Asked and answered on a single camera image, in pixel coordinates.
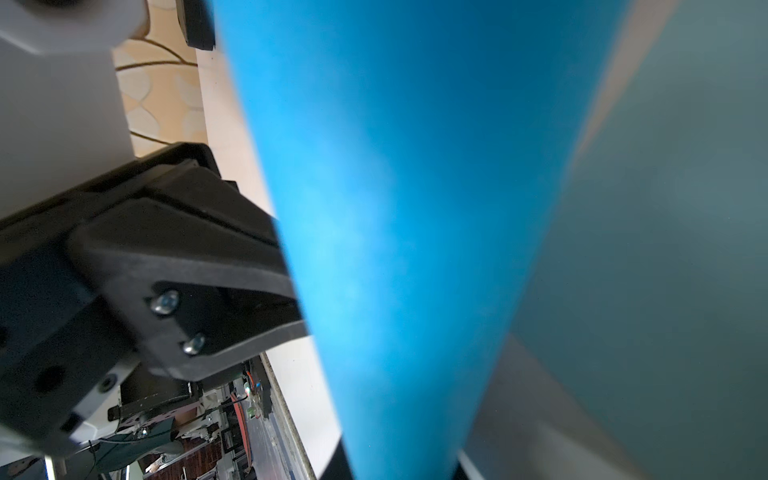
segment wire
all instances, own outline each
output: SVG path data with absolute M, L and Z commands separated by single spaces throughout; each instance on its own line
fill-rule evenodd
M 250 384 L 253 387 L 253 389 L 259 388 L 259 386 L 256 384 L 256 382 L 253 381 L 253 377 L 250 375 L 250 372 L 248 370 L 245 371 L 245 373 L 248 374 L 248 378 L 250 379 Z
M 88 450 L 91 450 L 91 455 L 94 456 L 94 464 L 91 465 L 91 469 L 88 470 L 88 473 L 83 477 L 83 480 L 87 480 L 87 478 L 91 476 L 91 473 L 94 472 L 94 468 L 96 468 L 96 452 L 94 452 L 94 446 L 91 443 L 91 440 L 88 440 Z
M 184 422 L 181 425 L 178 425 L 176 428 L 168 430 L 167 432 L 155 433 L 154 435 L 147 435 L 146 437 L 143 437 L 142 439 L 135 439 L 135 440 L 105 440 L 105 439 L 101 439 L 101 440 L 99 440 L 99 442 L 103 442 L 103 443 L 117 443 L 117 444 L 141 443 L 141 442 L 143 442 L 146 439 L 153 439 L 154 437 L 161 437 L 161 436 L 167 435 L 167 434 L 169 434 L 171 432 L 178 432 L 179 429 L 181 429 L 181 427 L 185 427 L 185 426 L 191 424 L 192 422 L 194 422 L 195 420 L 202 419 L 204 416 L 208 415 L 209 413 L 216 412 L 217 410 L 221 410 L 221 409 L 226 408 L 226 407 L 228 407 L 230 405 L 234 405 L 235 403 L 240 403 L 243 400 L 247 400 L 247 399 L 248 399 L 248 397 L 245 397 L 244 399 L 240 399 L 240 400 L 237 400 L 237 401 L 232 401 L 232 403 L 226 403 L 224 405 L 219 405 L 216 408 L 208 409 L 205 412 L 203 412 L 201 415 L 198 415 L 195 418 L 191 419 L 189 422 Z

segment screw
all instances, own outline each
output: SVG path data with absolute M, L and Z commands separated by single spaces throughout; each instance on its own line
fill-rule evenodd
M 152 299 L 149 308 L 157 315 L 170 315 L 179 307 L 179 293 L 176 290 L 166 290 L 162 295 Z
M 195 356 L 203 349 L 205 345 L 205 335 L 198 333 L 190 340 L 181 344 L 181 351 L 189 356 Z

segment black cable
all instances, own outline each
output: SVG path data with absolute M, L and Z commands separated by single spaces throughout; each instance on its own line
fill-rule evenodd
M 103 442 L 103 443 L 117 443 L 117 444 L 141 443 L 141 442 L 143 442 L 146 439 L 153 439 L 154 437 L 161 437 L 161 436 L 167 435 L 167 434 L 169 434 L 171 432 L 178 432 L 179 429 L 181 429 L 181 427 L 187 426 L 187 425 L 191 424 L 192 422 L 194 422 L 196 420 L 202 419 L 204 416 L 208 415 L 209 413 L 216 412 L 217 410 L 221 410 L 221 409 L 226 408 L 226 407 L 228 407 L 230 405 L 234 405 L 235 403 L 240 403 L 240 402 L 242 402 L 243 400 L 245 400 L 247 398 L 248 398 L 248 396 L 245 396 L 245 398 L 237 400 L 236 402 L 225 403 L 223 405 L 219 405 L 218 407 L 216 407 L 214 409 L 208 409 L 205 412 L 203 412 L 202 415 L 198 415 L 195 418 L 191 419 L 189 422 L 184 422 L 181 425 L 177 426 L 175 429 L 168 430 L 167 432 L 156 433 L 154 435 L 148 435 L 146 437 L 143 437 L 142 439 L 136 439 L 136 440 L 104 440 L 104 439 L 101 439 L 101 440 L 99 440 L 99 442 Z
M 88 440 L 88 450 L 91 450 L 91 455 L 94 456 L 94 464 L 91 465 L 91 469 L 88 470 L 88 474 L 83 478 L 83 480 L 88 480 L 88 477 L 91 476 L 91 473 L 93 473 L 94 468 L 96 468 L 96 452 L 94 452 L 94 446 L 91 443 L 91 440 Z

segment red wire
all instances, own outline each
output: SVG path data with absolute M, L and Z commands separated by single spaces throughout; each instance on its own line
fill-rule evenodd
M 235 402 L 237 397 L 234 393 L 230 394 L 232 401 Z M 240 436 L 243 437 L 243 447 L 245 448 L 245 454 L 248 457 L 248 466 L 253 465 L 253 459 L 250 457 L 250 439 L 248 438 L 248 426 L 245 423 L 245 411 L 240 403 L 235 403 L 235 415 L 237 415 L 237 423 L 240 424 Z
M 256 389 L 256 382 L 253 381 L 253 377 L 250 375 L 250 372 L 246 370 L 246 373 L 248 374 L 248 378 L 250 379 L 250 388 Z

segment blue tube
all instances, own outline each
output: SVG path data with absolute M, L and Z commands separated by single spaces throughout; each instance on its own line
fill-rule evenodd
M 451 476 L 625 3 L 214 0 L 359 480 Z

